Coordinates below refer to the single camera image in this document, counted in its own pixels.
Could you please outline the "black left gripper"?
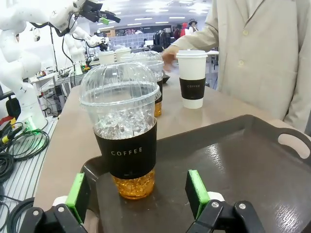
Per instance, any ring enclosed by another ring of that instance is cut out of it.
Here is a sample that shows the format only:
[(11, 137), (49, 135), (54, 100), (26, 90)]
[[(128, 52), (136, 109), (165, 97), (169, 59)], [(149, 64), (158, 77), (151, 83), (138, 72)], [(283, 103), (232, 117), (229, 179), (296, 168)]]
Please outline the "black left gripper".
[(89, 21), (98, 21), (99, 24), (108, 25), (109, 21), (120, 23), (121, 19), (110, 11), (101, 11), (103, 4), (86, 0), (81, 8), (81, 16)]

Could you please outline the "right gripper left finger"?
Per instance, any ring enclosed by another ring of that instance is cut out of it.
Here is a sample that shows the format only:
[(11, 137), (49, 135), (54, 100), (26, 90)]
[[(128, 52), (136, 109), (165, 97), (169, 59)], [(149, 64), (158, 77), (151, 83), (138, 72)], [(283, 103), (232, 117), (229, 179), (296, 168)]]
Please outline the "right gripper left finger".
[(28, 209), (20, 227), (21, 233), (86, 233), (83, 223), (90, 197), (85, 173), (78, 173), (64, 203), (44, 211)]

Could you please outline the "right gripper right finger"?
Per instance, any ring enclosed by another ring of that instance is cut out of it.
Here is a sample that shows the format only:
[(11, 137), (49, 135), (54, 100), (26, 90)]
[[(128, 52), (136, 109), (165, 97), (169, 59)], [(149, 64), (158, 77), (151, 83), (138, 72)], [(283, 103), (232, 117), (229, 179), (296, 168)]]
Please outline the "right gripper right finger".
[(188, 233), (264, 233), (254, 206), (241, 200), (228, 204), (217, 192), (208, 192), (197, 170), (189, 170), (185, 191), (194, 217)]

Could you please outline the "person's right hand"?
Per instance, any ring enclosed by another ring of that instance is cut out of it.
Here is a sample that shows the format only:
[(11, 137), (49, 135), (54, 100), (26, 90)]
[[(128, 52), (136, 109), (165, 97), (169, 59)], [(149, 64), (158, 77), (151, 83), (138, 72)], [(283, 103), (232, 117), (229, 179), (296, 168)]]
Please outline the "person's right hand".
[(179, 52), (179, 47), (171, 45), (167, 47), (162, 52), (162, 60), (164, 62), (164, 70), (165, 71), (171, 71), (171, 68), (173, 67), (173, 61), (176, 60), (176, 55)]

